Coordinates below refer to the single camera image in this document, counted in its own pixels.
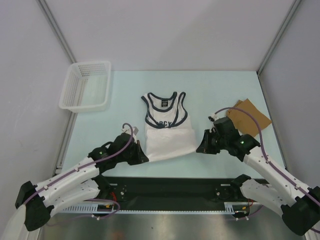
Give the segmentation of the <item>white tank top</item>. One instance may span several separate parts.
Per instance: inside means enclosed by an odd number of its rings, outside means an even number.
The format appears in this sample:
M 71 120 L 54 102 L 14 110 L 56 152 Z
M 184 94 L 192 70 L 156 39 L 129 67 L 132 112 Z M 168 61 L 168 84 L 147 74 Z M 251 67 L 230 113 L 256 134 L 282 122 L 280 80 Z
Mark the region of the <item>white tank top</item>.
M 173 92 L 163 98 L 152 92 L 141 99 L 146 106 L 144 118 L 145 153 L 150 162 L 158 162 L 194 153 L 196 133 L 184 100 L 186 93 Z

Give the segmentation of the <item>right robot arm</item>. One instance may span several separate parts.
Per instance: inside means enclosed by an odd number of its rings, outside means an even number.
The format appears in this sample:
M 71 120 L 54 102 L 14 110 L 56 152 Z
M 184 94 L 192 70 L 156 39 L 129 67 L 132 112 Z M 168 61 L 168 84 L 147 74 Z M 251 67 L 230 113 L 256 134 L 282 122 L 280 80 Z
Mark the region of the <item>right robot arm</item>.
M 196 152 L 216 155 L 227 151 L 257 171 L 270 186 L 258 183 L 242 174 L 234 179 L 231 196 L 242 201 L 254 200 L 278 214 L 284 224 L 296 235 L 314 230 L 320 221 L 320 188 L 311 188 L 284 168 L 264 151 L 262 142 L 249 134 L 241 135 L 228 117 L 209 117 L 213 123 L 204 131 Z

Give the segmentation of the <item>tan tank top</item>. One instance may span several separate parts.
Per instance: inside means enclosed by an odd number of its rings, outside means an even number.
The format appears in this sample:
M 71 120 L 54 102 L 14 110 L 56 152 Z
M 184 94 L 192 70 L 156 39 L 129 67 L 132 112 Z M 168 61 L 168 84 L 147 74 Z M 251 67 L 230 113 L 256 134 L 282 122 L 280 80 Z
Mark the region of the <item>tan tank top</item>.
M 249 99 L 244 101 L 238 100 L 233 107 L 241 109 L 251 115 L 256 120 L 261 130 L 264 130 L 272 123 L 272 121 L 261 113 Z M 249 134 L 252 137 L 256 137 L 259 134 L 255 121 L 244 112 L 236 109 L 229 109 L 226 112 L 226 116 L 232 120 L 235 128 L 242 134 Z

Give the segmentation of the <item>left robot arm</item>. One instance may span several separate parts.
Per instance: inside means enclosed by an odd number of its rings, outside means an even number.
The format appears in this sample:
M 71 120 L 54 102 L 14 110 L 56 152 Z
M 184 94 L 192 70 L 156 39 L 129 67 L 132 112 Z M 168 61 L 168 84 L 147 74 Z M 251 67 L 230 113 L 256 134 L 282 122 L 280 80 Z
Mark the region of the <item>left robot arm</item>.
M 130 166 L 149 162 L 135 134 L 122 133 L 93 149 L 81 162 L 66 172 L 32 184 L 25 182 L 15 202 L 17 209 L 25 208 L 23 224 L 31 232 L 44 226 L 60 211 L 82 201 L 111 196 L 112 187 L 103 173 L 119 163 Z

